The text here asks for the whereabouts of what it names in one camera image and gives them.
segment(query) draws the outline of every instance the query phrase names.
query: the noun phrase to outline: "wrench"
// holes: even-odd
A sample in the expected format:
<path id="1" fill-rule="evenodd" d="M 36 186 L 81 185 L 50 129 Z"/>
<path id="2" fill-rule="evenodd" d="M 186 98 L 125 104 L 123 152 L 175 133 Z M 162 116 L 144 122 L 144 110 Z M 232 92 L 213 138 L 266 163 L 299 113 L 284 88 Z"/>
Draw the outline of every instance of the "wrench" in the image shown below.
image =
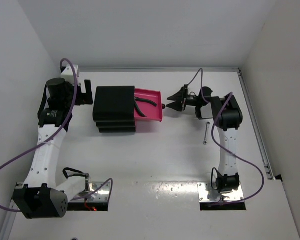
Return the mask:
<path id="1" fill-rule="evenodd" d="M 207 143 L 208 143 L 209 126 L 210 126 L 210 122 L 207 121 L 207 122 L 205 123 L 205 134 L 204 134 L 203 145 L 207 145 Z"/>

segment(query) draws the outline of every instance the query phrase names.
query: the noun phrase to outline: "white table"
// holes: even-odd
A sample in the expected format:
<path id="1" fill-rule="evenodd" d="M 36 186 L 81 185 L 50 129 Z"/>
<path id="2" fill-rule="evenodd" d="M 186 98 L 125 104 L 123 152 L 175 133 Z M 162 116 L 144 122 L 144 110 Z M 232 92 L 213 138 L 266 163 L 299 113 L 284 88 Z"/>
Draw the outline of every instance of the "white table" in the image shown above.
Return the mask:
<path id="1" fill-rule="evenodd" d="M 82 72 L 80 81 L 97 86 L 136 86 L 161 91 L 162 103 L 178 92 L 195 71 Z M 198 94 L 200 77 L 189 88 Z M 237 154 L 265 173 L 261 152 L 237 72 L 205 72 L 204 85 L 214 96 L 235 95 L 243 113 Z M 219 165 L 219 148 L 211 135 L 203 145 L 205 121 L 195 109 L 163 111 L 163 121 L 139 122 L 137 133 L 100 134 L 93 106 L 75 107 L 59 157 L 62 169 L 90 173 L 95 182 L 112 177 L 108 212 L 67 212 L 60 219 L 28 220 L 16 215 L 10 240 L 296 240 L 298 232 L 279 180 L 267 180 L 263 191 L 246 202 L 247 210 L 200 211 L 197 182 L 208 182 Z M 206 116 L 211 117 L 209 107 Z M 245 197 L 261 184 L 258 171 L 238 161 Z"/>

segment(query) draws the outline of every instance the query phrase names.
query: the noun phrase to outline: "white wall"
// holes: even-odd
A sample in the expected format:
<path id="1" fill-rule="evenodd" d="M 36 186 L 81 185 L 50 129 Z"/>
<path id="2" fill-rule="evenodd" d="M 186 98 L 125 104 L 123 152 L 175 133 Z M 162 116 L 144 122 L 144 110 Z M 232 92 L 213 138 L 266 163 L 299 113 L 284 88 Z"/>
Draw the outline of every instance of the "white wall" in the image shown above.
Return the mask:
<path id="1" fill-rule="evenodd" d="M 300 233 L 300 0 L 277 2 L 243 77 Z"/>
<path id="2" fill-rule="evenodd" d="M 0 166 L 36 144 L 45 82 L 58 74 L 17 1 L 0 0 Z M 33 154 L 0 172 L 0 203 L 9 206 Z M 0 210 L 0 230 L 6 212 Z"/>
<path id="3" fill-rule="evenodd" d="M 276 0 L 19 0 L 57 63 L 238 67 Z"/>

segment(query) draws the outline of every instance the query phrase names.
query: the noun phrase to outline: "purple cable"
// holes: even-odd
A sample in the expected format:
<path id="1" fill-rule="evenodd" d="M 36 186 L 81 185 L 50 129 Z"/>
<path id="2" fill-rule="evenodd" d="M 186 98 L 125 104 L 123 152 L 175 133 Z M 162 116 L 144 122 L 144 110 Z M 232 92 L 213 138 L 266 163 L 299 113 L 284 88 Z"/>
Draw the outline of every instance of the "purple cable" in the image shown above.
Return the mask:
<path id="1" fill-rule="evenodd" d="M 201 90 L 200 90 L 201 96 L 202 96 L 203 101 L 205 101 L 205 103 L 209 104 L 210 102 L 207 101 L 207 100 L 205 99 L 205 96 L 204 96 L 204 94 L 203 94 L 203 92 L 202 92 L 203 81 L 204 81 L 204 70 L 203 70 L 203 68 L 200 68 L 200 69 L 196 72 L 196 74 L 194 75 L 193 79 L 192 79 L 187 85 L 189 86 L 189 85 L 196 79 L 196 77 L 197 77 L 197 75 L 199 74 L 200 71 L 201 71 Z"/>
<path id="2" fill-rule="evenodd" d="M 98 192 L 100 189 L 102 189 L 108 182 L 111 181 L 111 187 L 110 187 L 110 192 L 109 192 L 109 197 L 108 197 L 108 203 L 110 201 L 110 197 L 111 197 L 111 193 L 112 193 L 112 187 L 114 185 L 114 180 L 112 178 L 109 178 L 107 181 L 105 181 L 103 184 L 101 184 L 100 187 L 98 187 L 96 190 L 88 193 L 87 195 L 84 196 L 79 196 L 79 197 L 75 197 L 72 200 L 79 200 L 79 199 L 86 199 L 87 197 L 90 197 L 91 195 L 93 195 L 94 193 Z"/>
<path id="3" fill-rule="evenodd" d="M 241 200 L 238 200 L 238 201 L 231 201 L 231 202 L 224 202 L 224 203 L 219 203 L 219 202 L 216 202 L 216 203 L 213 203 L 211 205 L 215 206 L 215 205 L 227 205 L 227 204 L 233 204 L 233 203 L 240 203 L 240 202 L 243 202 L 243 201 L 246 201 L 246 200 L 249 200 L 249 199 L 252 199 L 254 196 L 258 195 L 261 190 L 264 188 L 264 185 L 265 185 L 265 177 L 264 177 L 264 174 L 262 173 L 262 171 L 260 170 L 260 168 L 253 164 L 252 162 L 249 162 L 247 160 L 244 160 L 243 158 L 237 156 L 236 154 L 234 154 L 233 152 L 231 152 L 230 150 L 226 149 L 224 146 L 222 146 L 220 143 L 218 143 L 215 139 L 215 135 L 214 135 L 214 130 L 215 130 L 215 127 L 216 127 L 216 124 L 217 122 L 219 121 L 220 119 L 220 116 L 222 114 L 222 112 L 225 110 L 226 106 L 228 105 L 230 99 L 232 98 L 233 96 L 233 93 L 230 92 L 229 93 L 229 97 L 226 99 L 226 101 L 224 102 L 222 108 L 220 109 L 220 111 L 218 112 L 216 118 L 214 119 L 213 121 L 213 125 L 212 125 L 212 130 L 211 130 L 211 136 L 212 136 L 212 140 L 214 141 L 215 144 L 217 144 L 222 150 L 226 151 L 227 153 L 235 156 L 237 159 L 241 160 L 242 162 L 246 163 L 246 164 L 249 164 L 253 167 L 255 167 L 259 173 L 261 174 L 261 177 L 262 177 L 262 183 L 261 183 L 261 187 L 258 189 L 258 191 L 256 191 L 254 194 L 244 198 L 244 199 L 241 199 Z"/>
<path id="4" fill-rule="evenodd" d="M 72 114 L 72 110 L 74 109 L 74 106 L 75 106 L 75 103 L 76 103 L 76 98 L 77 98 L 77 90 L 78 90 L 78 79 L 77 79 L 77 74 L 76 74 L 76 71 L 75 71 L 75 68 L 74 68 L 74 65 L 71 63 L 71 61 L 67 58 L 63 58 L 61 61 L 60 61 L 60 67 L 62 67 L 62 63 L 66 61 L 68 62 L 68 64 L 70 65 L 71 69 L 72 69 L 72 72 L 73 72 L 73 77 L 74 77 L 74 92 L 73 92 L 73 99 L 72 99 L 72 103 L 71 103 L 71 106 L 70 106 L 70 109 L 69 109 L 69 113 L 68 115 L 66 116 L 63 124 L 59 127 L 59 129 L 53 134 L 51 135 L 45 142 L 49 142 L 51 141 L 55 136 L 57 136 L 58 133 L 60 133 L 60 131 L 65 127 L 65 125 L 67 124 L 69 118 L 71 117 L 71 114 Z M 45 143 L 40 143 L 39 145 L 33 147 L 33 148 L 30 148 L 29 150 L 21 153 L 20 155 L 12 158 L 10 161 L 7 161 L 5 164 L 3 164 L 2 166 L 0 166 L 0 170 L 2 170 L 4 167 L 8 166 L 9 164 L 12 164 L 14 161 L 18 160 L 19 158 L 22 158 L 23 156 L 33 152 L 34 150 L 37 150 L 38 148 L 42 147 L 43 145 L 45 145 Z M 2 210 L 6 210 L 8 212 L 14 212 L 14 213 L 20 213 L 21 211 L 20 210 L 15 210 L 15 209 L 10 209 L 10 208 L 7 208 L 5 206 L 2 206 L 0 205 L 0 209 Z"/>

